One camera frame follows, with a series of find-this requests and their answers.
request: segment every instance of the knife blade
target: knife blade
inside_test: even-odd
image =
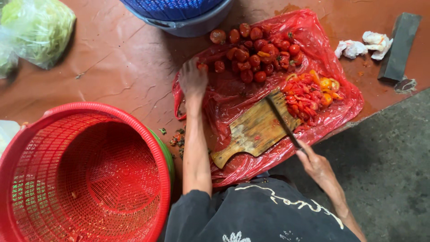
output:
[[[302,146],[297,142],[297,139],[294,137],[294,134],[291,132],[290,128],[288,128],[287,123],[284,121],[284,119],[282,118],[281,114],[279,113],[278,108],[273,103],[273,100],[270,98],[270,95],[267,95],[265,97],[265,99],[269,103],[270,108],[272,108],[273,113],[275,113],[276,118],[278,119],[278,121],[281,124],[282,128],[284,129],[285,133],[287,133],[287,135],[290,138],[291,142],[294,144],[294,146],[297,149],[301,149],[304,152],[304,150],[302,149]]]

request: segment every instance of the black shirt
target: black shirt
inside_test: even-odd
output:
[[[258,178],[172,206],[165,242],[359,242],[340,219],[284,181]]]

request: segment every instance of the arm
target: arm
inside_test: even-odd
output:
[[[208,83],[207,74],[197,69],[197,58],[187,61],[180,73],[179,85],[185,95],[187,131],[183,160],[182,193],[191,190],[212,196],[208,146],[203,132],[202,100]]]
[[[354,219],[351,210],[348,207],[345,193],[340,186],[336,176],[330,166],[329,161],[320,155],[315,154],[310,146],[305,142],[298,140],[306,154],[300,150],[297,156],[303,164],[306,173],[324,190],[330,199],[334,214],[345,224],[361,242],[366,242],[366,238],[359,225]]]

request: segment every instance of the gray concrete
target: gray concrete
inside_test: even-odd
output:
[[[430,241],[430,89],[313,146],[332,164],[369,241]],[[329,202],[294,156],[269,171]]]

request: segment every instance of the red colander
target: red colander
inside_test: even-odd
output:
[[[51,109],[0,159],[1,242],[154,242],[169,204],[157,141],[109,105]]]

